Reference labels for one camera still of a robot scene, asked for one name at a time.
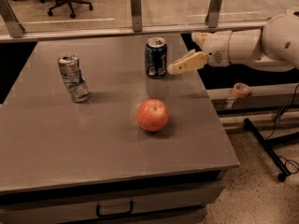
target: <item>floor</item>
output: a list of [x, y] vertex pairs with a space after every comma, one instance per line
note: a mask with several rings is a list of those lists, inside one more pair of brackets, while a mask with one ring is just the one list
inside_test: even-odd
[[[243, 120], [249, 118], [266, 138], [273, 130], [273, 113], [221, 116], [241, 165], [224, 177], [226, 189], [215, 203], [207, 206], [206, 224], [298, 223], [299, 174], [287, 177], [285, 182], [278, 181], [280, 170], [254, 135], [243, 129]], [[293, 110], [282, 117], [272, 137], [298, 131], [299, 112]], [[279, 156], [299, 162], [298, 141], [277, 146], [275, 151]]]
[[[9, 0], [27, 31], [56, 31], [85, 28], [127, 27], [131, 25], [128, 0], [91, 0], [93, 11], [77, 7], [72, 20], [66, 8], [47, 15], [52, 0]], [[144, 24], [164, 25], [204, 22], [209, 0], [143, 0]], [[299, 0], [224, 0], [221, 21], [267, 19], [287, 8], [299, 7]], [[0, 21], [0, 33], [5, 26]], [[241, 165], [224, 177], [226, 189], [220, 198], [207, 206], [203, 224], [294, 224], [299, 220], [299, 174], [285, 182], [278, 181], [279, 169], [257, 142], [243, 129], [250, 118], [267, 137], [273, 130], [274, 111], [220, 115]], [[273, 137], [299, 131], [299, 111], [291, 110], [278, 123]], [[276, 148], [278, 155], [299, 161], [299, 142]]]
[[[76, 18], [70, 18], [67, 6], [48, 10], [55, 2], [45, 0], [8, 0], [26, 32], [48, 32], [79, 29], [123, 29], [132, 27], [130, 0], [86, 0], [86, 5], [74, 5]], [[142, 0], [144, 27], [177, 26], [205, 23], [210, 0]], [[220, 22], [267, 20], [286, 9], [299, 8], [298, 0], [223, 0]], [[7, 29], [0, 18], [0, 33]]]

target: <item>red apple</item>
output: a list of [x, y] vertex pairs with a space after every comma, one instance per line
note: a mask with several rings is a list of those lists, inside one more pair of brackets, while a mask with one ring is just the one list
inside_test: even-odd
[[160, 131], [168, 122], [168, 110], [160, 100], [148, 99], [141, 103], [137, 109], [136, 118], [138, 124], [146, 131]]

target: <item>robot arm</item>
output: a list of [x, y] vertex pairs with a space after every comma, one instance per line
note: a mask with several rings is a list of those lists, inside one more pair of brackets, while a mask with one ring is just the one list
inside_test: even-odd
[[208, 56], [204, 52], [190, 50], [182, 58], [167, 66], [167, 71], [171, 75], [177, 75], [188, 71], [203, 68], [208, 61]]
[[211, 66], [242, 63], [256, 70], [288, 71], [299, 68], [299, 17], [283, 14], [270, 20], [263, 30], [192, 33], [202, 51], [190, 51], [168, 65], [172, 75]]

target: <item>drawer handle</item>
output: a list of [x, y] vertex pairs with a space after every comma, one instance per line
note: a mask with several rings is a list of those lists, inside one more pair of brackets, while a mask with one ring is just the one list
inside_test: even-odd
[[101, 207], [100, 205], [96, 205], [96, 215], [101, 218], [101, 219], [106, 219], [106, 218], [119, 218], [119, 217], [125, 217], [125, 216], [129, 216], [132, 214], [133, 212], [133, 201], [130, 201], [130, 209], [127, 212], [123, 212], [123, 213], [116, 213], [116, 214], [106, 214], [106, 215], [102, 215], [101, 212]]

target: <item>silver can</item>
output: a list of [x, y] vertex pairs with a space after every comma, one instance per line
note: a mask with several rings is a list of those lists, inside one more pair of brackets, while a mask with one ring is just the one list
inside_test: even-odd
[[79, 58], [76, 54], [65, 54], [58, 58], [60, 74], [67, 90], [74, 102], [86, 101], [90, 94], [79, 66]]

